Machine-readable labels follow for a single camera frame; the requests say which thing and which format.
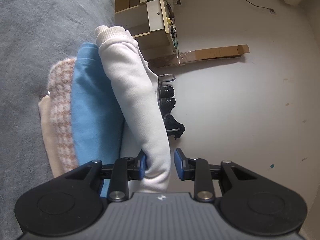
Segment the pink tweed folded garment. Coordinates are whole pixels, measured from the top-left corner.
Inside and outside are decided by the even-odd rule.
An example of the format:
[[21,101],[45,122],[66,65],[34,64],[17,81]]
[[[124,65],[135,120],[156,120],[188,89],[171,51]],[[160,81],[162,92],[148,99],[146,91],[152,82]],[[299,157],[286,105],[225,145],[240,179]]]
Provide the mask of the pink tweed folded garment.
[[76,58],[59,61],[49,71],[50,121],[53,124],[57,156],[64,172],[79,166],[71,124],[71,92]]

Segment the grey fleece bed blanket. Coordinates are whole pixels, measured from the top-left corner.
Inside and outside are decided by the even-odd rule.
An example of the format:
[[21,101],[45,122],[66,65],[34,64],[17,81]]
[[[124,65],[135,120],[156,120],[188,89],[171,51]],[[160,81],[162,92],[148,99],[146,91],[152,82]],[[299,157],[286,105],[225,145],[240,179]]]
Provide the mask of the grey fleece bed blanket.
[[114,21],[114,0],[1,0],[1,239],[21,234],[23,193],[51,180],[38,103],[48,72]]

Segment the beige folded garment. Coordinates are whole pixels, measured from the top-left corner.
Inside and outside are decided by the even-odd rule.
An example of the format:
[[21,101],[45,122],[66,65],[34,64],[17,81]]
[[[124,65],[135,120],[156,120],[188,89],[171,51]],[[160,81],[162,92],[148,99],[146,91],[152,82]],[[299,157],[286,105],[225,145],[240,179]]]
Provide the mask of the beige folded garment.
[[44,96],[38,107],[44,147],[53,177],[56,178],[63,174],[63,168],[58,156],[55,129],[50,120],[50,96]]

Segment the cream bear hoodie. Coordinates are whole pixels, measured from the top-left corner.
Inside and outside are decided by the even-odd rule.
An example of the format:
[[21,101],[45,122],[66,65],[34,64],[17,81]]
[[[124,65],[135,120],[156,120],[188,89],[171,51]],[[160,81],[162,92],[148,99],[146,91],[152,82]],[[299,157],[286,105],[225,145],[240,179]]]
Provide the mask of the cream bear hoodie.
[[165,192],[170,179],[170,147],[158,106],[158,77],[149,69],[138,42],[123,27],[95,30],[104,72],[125,118],[121,157],[146,154],[146,172],[130,183],[131,192]]

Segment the white wooden desk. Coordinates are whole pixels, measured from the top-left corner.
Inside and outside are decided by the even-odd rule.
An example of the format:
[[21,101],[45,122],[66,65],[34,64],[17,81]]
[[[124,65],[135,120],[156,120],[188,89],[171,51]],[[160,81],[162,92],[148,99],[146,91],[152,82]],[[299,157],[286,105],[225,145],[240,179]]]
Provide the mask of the white wooden desk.
[[174,0],[114,0],[115,25],[128,30],[144,59],[157,67],[179,64]]

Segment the long cardboard box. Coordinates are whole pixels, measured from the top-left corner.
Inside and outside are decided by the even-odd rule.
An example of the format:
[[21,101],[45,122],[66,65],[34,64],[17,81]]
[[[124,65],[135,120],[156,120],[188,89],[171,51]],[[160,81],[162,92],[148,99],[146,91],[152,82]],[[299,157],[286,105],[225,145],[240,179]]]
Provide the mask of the long cardboard box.
[[203,60],[227,59],[242,57],[242,55],[249,53],[249,46],[241,44],[237,46],[217,47],[193,50],[179,54],[179,63],[189,63]]

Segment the blue folded garment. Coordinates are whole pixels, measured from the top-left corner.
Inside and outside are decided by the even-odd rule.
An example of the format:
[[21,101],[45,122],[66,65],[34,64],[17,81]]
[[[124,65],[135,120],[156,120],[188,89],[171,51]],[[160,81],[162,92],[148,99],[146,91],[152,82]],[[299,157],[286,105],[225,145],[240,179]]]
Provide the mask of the blue folded garment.
[[74,65],[71,125],[79,165],[101,160],[112,164],[120,156],[124,117],[92,43],[83,43]]

